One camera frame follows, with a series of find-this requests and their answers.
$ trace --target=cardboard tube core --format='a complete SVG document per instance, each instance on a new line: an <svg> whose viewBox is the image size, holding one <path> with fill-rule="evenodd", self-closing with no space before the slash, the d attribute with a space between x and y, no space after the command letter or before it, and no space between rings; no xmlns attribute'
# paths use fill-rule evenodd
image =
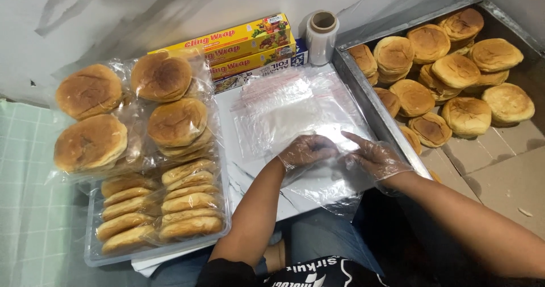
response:
<svg viewBox="0 0 545 287"><path fill-rule="evenodd" d="M337 17L332 12L319 11L310 20L312 30L317 33L329 33L337 26Z"/></svg>

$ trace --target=tiled wall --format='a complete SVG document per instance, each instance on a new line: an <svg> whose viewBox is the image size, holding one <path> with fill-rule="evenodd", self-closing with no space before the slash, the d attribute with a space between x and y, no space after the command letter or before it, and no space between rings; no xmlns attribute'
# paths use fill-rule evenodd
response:
<svg viewBox="0 0 545 287"><path fill-rule="evenodd" d="M0 286L145 285L129 263L90 268L83 261L87 196L44 185L52 123L48 109L0 100Z"/></svg>

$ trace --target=barcode sticker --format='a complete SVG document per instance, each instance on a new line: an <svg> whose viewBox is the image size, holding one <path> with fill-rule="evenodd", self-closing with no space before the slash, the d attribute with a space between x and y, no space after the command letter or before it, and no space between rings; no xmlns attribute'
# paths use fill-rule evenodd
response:
<svg viewBox="0 0 545 287"><path fill-rule="evenodd" d="M278 16L274 16L274 17L270 17L270 18L267 18L267 22L269 24L273 24L275 22L278 22L280 20L283 20L282 16L278 15Z"/></svg>
<svg viewBox="0 0 545 287"><path fill-rule="evenodd" d="M279 55L282 56L282 55L285 55L285 54L291 54L291 52L292 52L292 49L290 47L287 47L287 48L283 48L282 50L280 50Z"/></svg>

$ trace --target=gloved hand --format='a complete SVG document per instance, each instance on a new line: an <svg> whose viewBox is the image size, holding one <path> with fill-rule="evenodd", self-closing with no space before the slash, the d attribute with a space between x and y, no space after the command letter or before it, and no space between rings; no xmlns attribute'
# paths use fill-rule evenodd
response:
<svg viewBox="0 0 545 287"><path fill-rule="evenodd" d="M412 167L405 164L395 151L386 143L372 143L355 134L341 131L342 135L357 143L360 148L345 155L344 159L347 168L354 163L361 165L370 172L377 181L387 179L400 172L412 171Z"/></svg>
<svg viewBox="0 0 545 287"><path fill-rule="evenodd" d="M278 158L288 172L338 154L337 146L329 138L321 135L301 135L280 152Z"/></svg>

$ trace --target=plastic wrap roll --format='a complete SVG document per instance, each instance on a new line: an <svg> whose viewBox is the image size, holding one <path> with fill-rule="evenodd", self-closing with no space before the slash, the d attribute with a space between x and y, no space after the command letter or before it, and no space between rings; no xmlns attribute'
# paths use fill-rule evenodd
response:
<svg viewBox="0 0 545 287"><path fill-rule="evenodd" d="M339 21L335 14L317 11L307 21L306 45L312 65L325 65L333 56Z"/></svg>

